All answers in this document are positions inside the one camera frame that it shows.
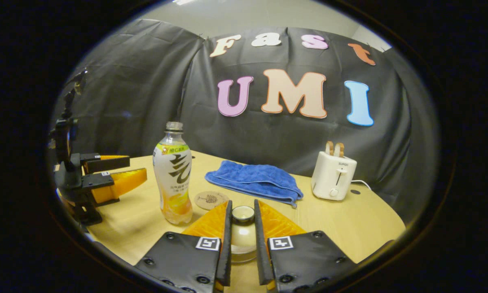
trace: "power cord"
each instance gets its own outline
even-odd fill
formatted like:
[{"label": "power cord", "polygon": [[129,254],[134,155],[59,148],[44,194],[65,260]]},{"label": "power cord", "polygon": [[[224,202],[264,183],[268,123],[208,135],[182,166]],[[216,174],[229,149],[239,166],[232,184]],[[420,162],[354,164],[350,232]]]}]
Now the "power cord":
[{"label": "power cord", "polygon": [[367,183],[365,183],[365,181],[363,180],[351,180],[351,183],[353,182],[362,182],[363,184],[365,184],[365,186],[367,186],[367,188],[369,188],[369,190],[372,190],[371,187],[369,187],[369,185]]}]

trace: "white wall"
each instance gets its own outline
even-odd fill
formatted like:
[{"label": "white wall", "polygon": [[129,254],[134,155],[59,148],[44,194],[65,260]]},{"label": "white wall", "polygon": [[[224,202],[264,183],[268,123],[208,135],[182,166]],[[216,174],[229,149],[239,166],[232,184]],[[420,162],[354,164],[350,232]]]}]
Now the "white wall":
[{"label": "white wall", "polygon": [[378,50],[379,45],[389,48],[354,20],[313,0],[193,0],[184,5],[169,0],[139,18],[169,22],[205,38],[263,26],[292,26],[358,37]]}]

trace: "cork coaster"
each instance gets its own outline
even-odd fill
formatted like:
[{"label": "cork coaster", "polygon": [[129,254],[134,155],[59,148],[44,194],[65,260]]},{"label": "cork coaster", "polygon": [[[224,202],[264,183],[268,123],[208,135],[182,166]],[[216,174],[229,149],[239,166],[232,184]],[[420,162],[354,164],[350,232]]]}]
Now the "cork coaster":
[{"label": "cork coaster", "polygon": [[211,210],[228,200],[229,198],[222,193],[216,191],[204,191],[195,196],[194,202],[200,208]]}]

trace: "microfiber towel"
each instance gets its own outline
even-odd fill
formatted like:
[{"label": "microfiber towel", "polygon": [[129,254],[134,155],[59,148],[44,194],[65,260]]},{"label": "microfiber towel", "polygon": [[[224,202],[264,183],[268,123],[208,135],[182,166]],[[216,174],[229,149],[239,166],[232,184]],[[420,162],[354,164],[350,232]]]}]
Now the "microfiber towel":
[{"label": "microfiber towel", "polygon": [[303,197],[293,176],[271,165],[240,165],[222,161],[217,171],[206,173],[206,180],[214,185],[255,197],[295,203]]}]

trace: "light wood tabletop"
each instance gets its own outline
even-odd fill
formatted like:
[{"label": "light wood tabletop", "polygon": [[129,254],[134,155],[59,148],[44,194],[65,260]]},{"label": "light wood tabletop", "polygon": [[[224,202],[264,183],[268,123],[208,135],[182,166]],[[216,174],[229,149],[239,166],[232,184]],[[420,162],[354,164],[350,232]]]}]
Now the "light wood tabletop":
[{"label": "light wood tabletop", "polygon": [[[294,221],[307,232],[322,230],[355,263],[365,259],[384,243],[400,236],[405,226],[400,217],[380,197],[361,184],[352,184],[344,200],[334,202],[315,197],[311,191],[311,178],[293,175],[304,197],[297,201],[297,208],[273,200],[256,198],[218,187],[206,181],[204,175],[220,167],[223,158],[192,151],[189,194],[193,206],[190,223],[204,215],[207,210],[197,206],[193,199],[204,191],[223,193],[233,201],[233,207],[251,206],[259,199]],[[170,224],[159,209],[159,190],[155,180],[152,157],[130,159],[130,167],[111,170],[128,171],[146,168],[148,180],[136,189],[122,195],[121,201],[100,206],[97,211],[102,223],[88,227],[95,241],[105,245],[114,254],[135,265],[156,243],[164,232],[182,232],[188,225]],[[227,293],[265,292],[259,285],[256,260],[234,264],[231,267],[231,286]]]}]

